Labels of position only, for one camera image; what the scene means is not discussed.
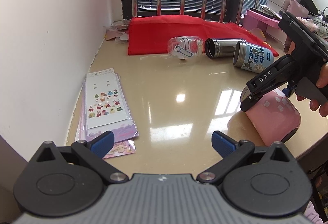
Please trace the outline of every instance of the white logo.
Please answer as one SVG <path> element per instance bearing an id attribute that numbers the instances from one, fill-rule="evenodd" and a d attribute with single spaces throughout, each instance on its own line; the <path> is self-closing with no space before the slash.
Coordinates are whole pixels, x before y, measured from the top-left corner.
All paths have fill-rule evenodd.
<path id="1" fill-rule="evenodd" d="M 161 182 L 164 182 L 164 181 L 167 180 L 167 177 L 165 177 L 165 176 L 160 176 L 160 177 L 158 178 L 158 180 L 161 181 Z"/>

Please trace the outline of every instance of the stack of white boxes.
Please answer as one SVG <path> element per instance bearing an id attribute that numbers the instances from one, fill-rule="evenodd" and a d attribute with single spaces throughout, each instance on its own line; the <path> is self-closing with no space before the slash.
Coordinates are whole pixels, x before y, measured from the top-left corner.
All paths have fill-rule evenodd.
<path id="1" fill-rule="evenodd" d="M 286 11 L 289 4 L 290 0 L 268 0 L 267 7 L 279 13 L 279 11 Z M 268 25 L 266 33 L 280 41 L 284 46 L 290 46 L 291 40 L 282 30 L 273 28 Z"/>

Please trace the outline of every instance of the blue gripper pad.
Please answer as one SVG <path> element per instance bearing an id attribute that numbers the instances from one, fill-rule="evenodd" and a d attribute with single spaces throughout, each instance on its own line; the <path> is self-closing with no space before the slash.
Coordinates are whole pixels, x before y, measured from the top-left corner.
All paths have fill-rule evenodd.
<path id="1" fill-rule="evenodd" d="M 88 143 L 91 152 L 103 158 L 114 146 L 115 137 L 111 131 L 104 132 Z"/>
<path id="2" fill-rule="evenodd" d="M 231 142 L 228 141 L 218 131 L 215 131 L 212 134 L 212 147 L 223 158 L 231 154 L 233 151 L 236 151 L 236 143 L 237 142 L 233 139 L 231 139 Z"/>

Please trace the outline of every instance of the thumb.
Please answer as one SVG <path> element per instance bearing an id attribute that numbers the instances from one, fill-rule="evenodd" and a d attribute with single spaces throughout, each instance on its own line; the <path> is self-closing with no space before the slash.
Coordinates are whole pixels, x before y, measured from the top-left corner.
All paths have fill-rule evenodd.
<path id="1" fill-rule="evenodd" d="M 318 88 L 323 88 L 328 84 L 328 63 L 321 67 L 319 79 L 316 83 Z"/>

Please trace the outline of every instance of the stainless steel cup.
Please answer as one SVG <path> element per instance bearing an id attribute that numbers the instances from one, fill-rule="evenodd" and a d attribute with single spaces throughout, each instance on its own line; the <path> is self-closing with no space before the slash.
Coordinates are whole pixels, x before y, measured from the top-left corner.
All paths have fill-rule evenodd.
<path id="1" fill-rule="evenodd" d="M 232 57 L 238 42 L 244 39 L 214 39 L 205 41 L 205 53 L 209 58 Z"/>

